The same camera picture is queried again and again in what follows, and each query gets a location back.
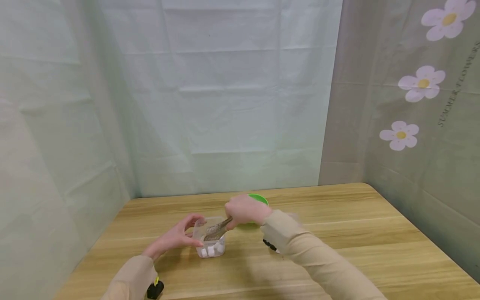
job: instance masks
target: wooden table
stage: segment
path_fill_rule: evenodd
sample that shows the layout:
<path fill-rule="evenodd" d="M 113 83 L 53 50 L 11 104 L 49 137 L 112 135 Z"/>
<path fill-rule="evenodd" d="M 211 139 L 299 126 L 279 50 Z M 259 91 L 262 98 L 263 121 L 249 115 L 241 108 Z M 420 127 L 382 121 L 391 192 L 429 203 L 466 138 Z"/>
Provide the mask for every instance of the wooden table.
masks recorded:
<path fill-rule="evenodd" d="M 258 192 L 273 208 L 296 213 L 305 228 L 357 266 L 390 299 L 480 299 L 480 286 L 366 184 Z M 97 300 L 120 267 L 190 212 L 224 216 L 239 193 L 128 202 L 72 273 L 57 299 Z M 201 259 L 172 251 L 156 263 L 160 299 L 330 299 L 299 266 L 262 242 L 256 226 L 226 235 L 226 252 Z"/>

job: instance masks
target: sugar cube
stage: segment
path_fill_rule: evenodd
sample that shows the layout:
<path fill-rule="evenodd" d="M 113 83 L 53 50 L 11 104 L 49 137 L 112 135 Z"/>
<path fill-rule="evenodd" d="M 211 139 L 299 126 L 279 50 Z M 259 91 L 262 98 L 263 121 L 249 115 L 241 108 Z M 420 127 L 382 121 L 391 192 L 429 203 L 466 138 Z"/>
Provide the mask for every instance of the sugar cube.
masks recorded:
<path fill-rule="evenodd" d="M 213 248 L 213 246 L 208 246 L 208 256 L 215 256 L 215 249 Z"/>
<path fill-rule="evenodd" d="M 223 253 L 225 252 L 225 246 L 222 244 L 219 244 L 216 250 L 218 251 L 218 253 Z"/>

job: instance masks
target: beige sleeve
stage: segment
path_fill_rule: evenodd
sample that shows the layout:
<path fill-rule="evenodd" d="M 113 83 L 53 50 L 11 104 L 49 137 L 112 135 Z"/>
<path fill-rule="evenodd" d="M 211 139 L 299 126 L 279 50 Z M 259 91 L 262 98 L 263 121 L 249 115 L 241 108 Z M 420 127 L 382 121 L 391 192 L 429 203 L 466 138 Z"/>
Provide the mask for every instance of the beige sleeve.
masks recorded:
<path fill-rule="evenodd" d="M 275 210 L 261 227 L 265 239 L 301 265 L 333 300 L 385 300 L 377 287 L 335 250 Z"/>
<path fill-rule="evenodd" d="M 113 277 L 101 300 L 142 300 L 157 275 L 150 257 L 134 256 Z"/>

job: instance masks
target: right hand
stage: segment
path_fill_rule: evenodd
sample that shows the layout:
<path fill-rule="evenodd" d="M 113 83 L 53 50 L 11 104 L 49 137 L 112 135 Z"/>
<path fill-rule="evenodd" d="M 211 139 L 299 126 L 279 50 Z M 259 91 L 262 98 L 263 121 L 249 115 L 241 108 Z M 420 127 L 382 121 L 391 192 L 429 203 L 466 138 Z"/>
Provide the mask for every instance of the right hand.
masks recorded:
<path fill-rule="evenodd" d="M 227 217 L 232 221 L 227 224 L 227 230 L 232 230 L 238 224 L 255 222 L 263 225 L 265 219 L 272 214 L 272 209 L 265 203 L 257 201 L 249 195 L 235 196 L 225 204 Z"/>

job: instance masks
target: light green curtain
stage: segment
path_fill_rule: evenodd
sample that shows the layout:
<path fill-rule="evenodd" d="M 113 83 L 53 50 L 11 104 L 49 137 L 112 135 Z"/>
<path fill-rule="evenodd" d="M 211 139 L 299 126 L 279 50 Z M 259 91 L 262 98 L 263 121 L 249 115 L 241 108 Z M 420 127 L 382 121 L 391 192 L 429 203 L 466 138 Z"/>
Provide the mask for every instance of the light green curtain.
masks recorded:
<path fill-rule="evenodd" d="M 53 298 L 130 199 L 58 1 L 0 4 L 0 295 Z"/>
<path fill-rule="evenodd" d="M 478 281 L 476 6 L 344 1 L 319 183 L 369 183 Z"/>

